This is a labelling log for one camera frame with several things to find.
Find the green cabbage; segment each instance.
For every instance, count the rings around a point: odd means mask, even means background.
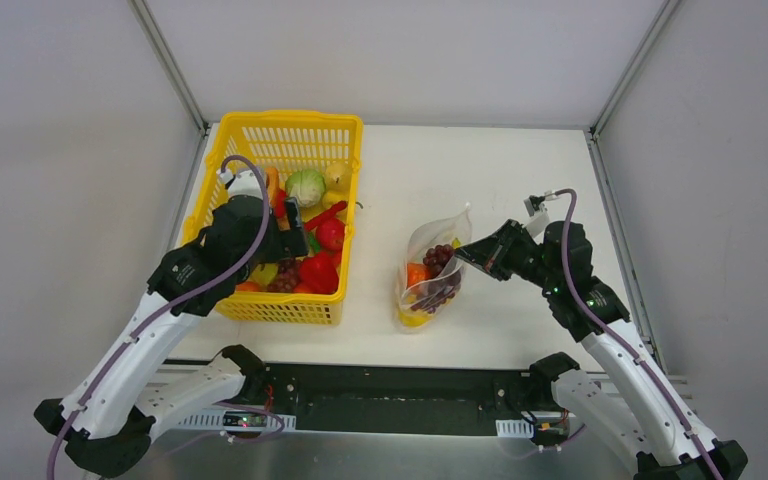
[[[316,170],[299,170],[287,178],[284,190],[288,197],[296,197],[299,206],[311,207],[325,194],[325,177]]]

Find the wall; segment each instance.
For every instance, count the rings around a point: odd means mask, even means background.
[[[197,141],[126,2],[33,3],[0,1],[0,478],[43,478],[33,410],[121,331]]]
[[[768,478],[768,1],[685,2],[601,145],[671,370]]]
[[[210,120],[305,108],[569,128],[596,121],[662,0],[148,3]]]

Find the table surface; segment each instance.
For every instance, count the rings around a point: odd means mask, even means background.
[[[212,312],[170,358],[209,360],[240,343],[266,362],[523,369],[565,351],[582,368],[601,371],[552,318],[539,289],[518,278],[500,283],[469,271],[451,305],[411,333],[395,320],[393,299],[398,262],[420,225],[455,215],[469,202],[475,240],[508,218],[525,220],[529,195],[572,187],[579,195],[573,220],[593,243],[594,272],[628,304],[583,132],[369,125],[361,159],[364,208],[355,214],[342,322],[240,322]],[[203,160],[186,193],[186,216],[205,175]],[[550,217],[563,219],[567,205],[566,199],[547,203]]]

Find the plastic bag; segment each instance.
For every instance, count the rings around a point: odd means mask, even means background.
[[[469,204],[459,215],[414,230],[396,275],[397,318],[403,326],[425,325],[457,295],[466,264],[454,257],[453,250],[471,239]],[[445,265],[440,265],[447,257]]]

